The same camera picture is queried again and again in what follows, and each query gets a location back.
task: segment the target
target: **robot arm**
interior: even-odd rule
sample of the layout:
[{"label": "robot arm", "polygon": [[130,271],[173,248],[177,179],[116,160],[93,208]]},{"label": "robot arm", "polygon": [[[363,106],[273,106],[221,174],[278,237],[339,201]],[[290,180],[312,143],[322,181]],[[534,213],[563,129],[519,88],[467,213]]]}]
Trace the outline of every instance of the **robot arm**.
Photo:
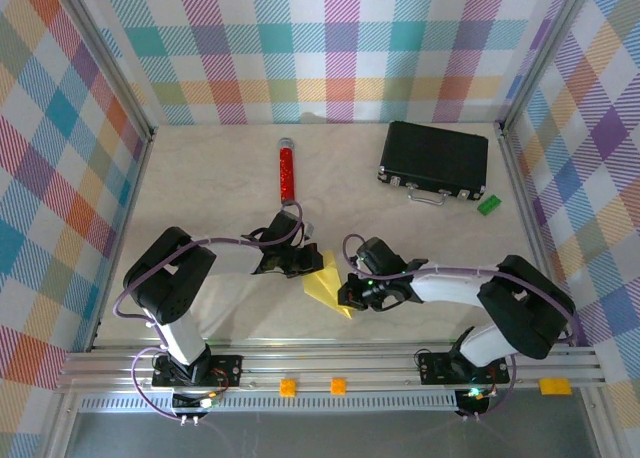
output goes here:
[{"label": "robot arm", "polygon": [[[295,216],[283,210],[269,227],[255,230],[244,238],[267,244],[292,233],[297,223]],[[194,246],[132,292],[138,306],[158,323],[168,345],[168,366],[176,370],[184,384],[200,383],[213,366],[209,347],[189,312],[204,280],[210,275],[262,274],[276,269],[292,278],[321,270],[322,255],[315,243],[305,244],[304,235],[305,228],[301,227],[295,236],[271,246],[220,242]],[[191,242],[191,236],[180,228],[167,229],[127,272],[125,288]]]},{"label": "robot arm", "polygon": [[[493,273],[483,270],[482,274],[465,276],[448,273],[446,268],[440,272],[427,260],[413,260],[407,264],[379,238],[372,238],[360,246],[356,258],[374,275],[400,277],[376,280],[349,274],[347,283],[338,293],[338,302],[343,306],[386,311],[405,301],[446,301],[481,307],[489,313],[492,323],[467,330],[449,353],[453,367],[450,371],[460,377],[468,378],[478,368],[514,353],[544,359],[567,325],[566,317],[547,300],[504,276],[515,277],[542,290],[569,315],[575,312],[573,301],[562,290],[525,259],[515,255],[509,255]],[[408,273],[429,268],[431,273],[417,276]],[[385,307],[384,301],[388,297],[394,297],[396,303]]]}]

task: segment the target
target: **red tube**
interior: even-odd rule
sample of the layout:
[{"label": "red tube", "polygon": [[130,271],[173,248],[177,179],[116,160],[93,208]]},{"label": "red tube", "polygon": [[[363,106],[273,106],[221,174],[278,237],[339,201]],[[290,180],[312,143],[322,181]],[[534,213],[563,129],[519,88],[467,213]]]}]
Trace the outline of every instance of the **red tube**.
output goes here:
[{"label": "red tube", "polygon": [[280,146],[280,203],[295,201],[293,180],[293,141],[282,138]]}]

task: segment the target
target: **white table surface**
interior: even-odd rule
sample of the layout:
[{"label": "white table surface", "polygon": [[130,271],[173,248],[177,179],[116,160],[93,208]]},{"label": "white table surface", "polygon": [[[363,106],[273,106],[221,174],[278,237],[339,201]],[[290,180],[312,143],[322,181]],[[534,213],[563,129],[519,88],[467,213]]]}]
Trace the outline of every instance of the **white table surface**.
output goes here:
[{"label": "white table surface", "polygon": [[[514,253],[531,259],[525,231],[492,124],[434,125],[489,139],[487,193],[502,204],[482,216],[478,202],[450,199],[436,207],[410,202],[406,189],[379,183],[385,124],[161,127],[125,237],[96,343],[146,338],[153,332],[111,314],[129,267],[169,226],[195,236],[227,236],[267,226],[279,210],[277,142],[296,144],[296,198],[315,226],[321,251],[340,257],[343,237],[378,236],[405,261],[489,265]],[[230,306],[237,303],[235,309]],[[124,311],[136,310],[127,299]],[[209,277],[191,311],[205,337],[441,340],[488,320],[462,305],[405,303],[349,320],[305,295],[301,279],[280,275]]]}]

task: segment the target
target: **green block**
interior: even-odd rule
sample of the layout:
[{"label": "green block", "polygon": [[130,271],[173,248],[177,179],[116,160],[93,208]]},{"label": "green block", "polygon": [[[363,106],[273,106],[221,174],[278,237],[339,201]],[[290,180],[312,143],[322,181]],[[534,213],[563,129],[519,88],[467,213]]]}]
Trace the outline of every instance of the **green block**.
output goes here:
[{"label": "green block", "polygon": [[478,205],[478,211],[482,215],[487,216],[498,206],[500,206],[500,203],[502,203],[502,200],[500,200],[500,198],[498,198],[496,195],[491,195],[489,198]]}]

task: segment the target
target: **plaid wallpaper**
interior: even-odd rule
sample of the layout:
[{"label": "plaid wallpaper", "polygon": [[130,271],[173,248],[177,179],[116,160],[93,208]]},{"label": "plaid wallpaper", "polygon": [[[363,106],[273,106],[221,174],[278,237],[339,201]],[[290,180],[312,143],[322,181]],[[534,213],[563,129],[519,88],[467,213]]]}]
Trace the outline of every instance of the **plaid wallpaper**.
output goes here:
[{"label": "plaid wallpaper", "polygon": [[142,141],[57,0],[0,0],[0,457],[33,454]]},{"label": "plaid wallpaper", "polygon": [[184,125],[494,121],[562,2],[87,1],[152,116]]},{"label": "plaid wallpaper", "polygon": [[640,457],[640,0],[587,0],[515,131],[553,267]]}]

